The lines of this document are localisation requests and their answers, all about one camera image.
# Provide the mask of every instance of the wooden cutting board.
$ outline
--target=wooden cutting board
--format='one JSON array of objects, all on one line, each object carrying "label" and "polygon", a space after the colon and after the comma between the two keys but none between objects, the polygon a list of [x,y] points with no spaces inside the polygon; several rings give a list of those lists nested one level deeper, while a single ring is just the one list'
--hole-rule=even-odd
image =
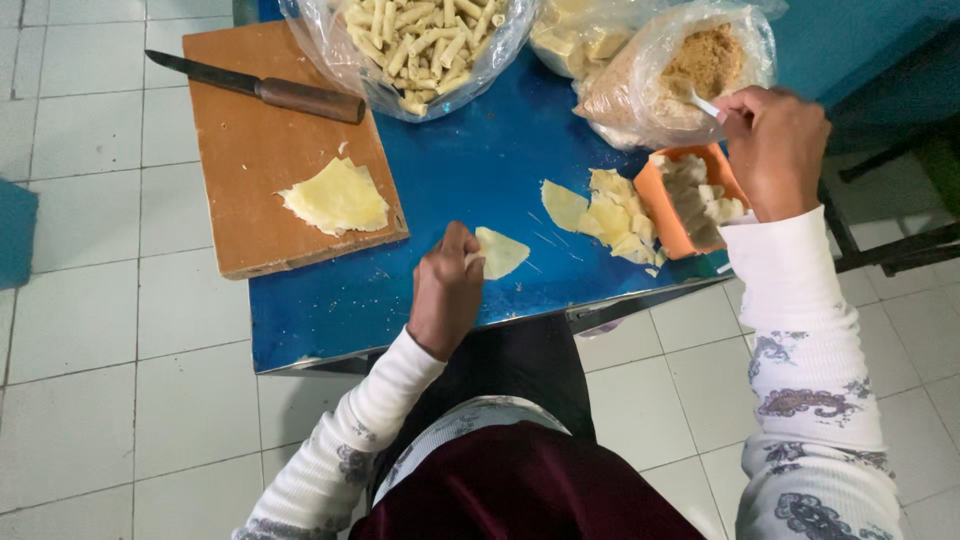
[{"label": "wooden cutting board", "polygon": [[[333,88],[284,21],[184,36],[183,53],[260,78]],[[410,235],[369,109],[359,126],[350,126],[195,81],[190,81],[190,97],[213,243],[225,278],[290,270]],[[377,191],[390,206],[385,229],[349,231],[338,238],[283,207],[277,191],[313,178],[333,158],[351,158],[370,168]]]}]

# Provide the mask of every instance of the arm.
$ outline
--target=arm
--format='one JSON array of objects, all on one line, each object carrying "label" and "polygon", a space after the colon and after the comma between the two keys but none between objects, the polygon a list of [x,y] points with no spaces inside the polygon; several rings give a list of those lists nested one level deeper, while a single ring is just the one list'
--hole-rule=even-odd
[{"label": "arm", "polygon": [[235,540],[335,537],[367,486],[373,458],[396,438],[420,394],[446,366],[480,306],[483,258],[460,222],[414,270],[410,322],[370,374],[333,412],[325,412],[310,438],[276,475]]},{"label": "arm", "polygon": [[721,233],[747,285],[740,318],[757,329],[748,377],[762,433],[744,448],[737,538],[902,538],[857,312],[816,201],[829,123],[783,90],[738,94],[718,108],[756,217]]}]

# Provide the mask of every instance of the paisley pattern sleeve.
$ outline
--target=paisley pattern sleeve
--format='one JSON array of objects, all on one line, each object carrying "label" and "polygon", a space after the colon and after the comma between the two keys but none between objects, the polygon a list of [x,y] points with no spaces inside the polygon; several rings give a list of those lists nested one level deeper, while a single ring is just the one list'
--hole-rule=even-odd
[{"label": "paisley pattern sleeve", "polygon": [[370,374],[324,413],[233,540],[321,540],[350,527],[373,458],[445,366],[404,328]]},{"label": "paisley pattern sleeve", "polygon": [[823,207],[721,229],[756,328],[747,378],[762,433],[744,446],[750,483],[738,539],[902,538],[857,312],[840,293]]}]

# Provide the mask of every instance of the wooden knife handle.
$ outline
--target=wooden knife handle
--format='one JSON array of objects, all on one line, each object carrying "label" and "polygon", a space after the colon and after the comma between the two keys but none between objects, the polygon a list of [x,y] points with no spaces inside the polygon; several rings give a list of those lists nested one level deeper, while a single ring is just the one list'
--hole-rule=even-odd
[{"label": "wooden knife handle", "polygon": [[363,120],[367,111],[367,104],[357,96],[273,77],[256,84],[256,95],[264,103],[275,107],[308,112],[354,125]]}]

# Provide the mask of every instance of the knife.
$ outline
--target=knife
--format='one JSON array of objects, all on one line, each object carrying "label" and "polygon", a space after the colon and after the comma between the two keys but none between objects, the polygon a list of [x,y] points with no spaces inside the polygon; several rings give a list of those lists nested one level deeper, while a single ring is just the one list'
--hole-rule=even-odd
[{"label": "knife", "polygon": [[259,98],[268,105],[316,114],[348,124],[359,124],[367,111],[363,99],[316,86],[268,77],[260,79],[246,73],[230,71],[198,61],[192,61],[159,51],[144,51],[156,63],[186,74],[187,77]]}]

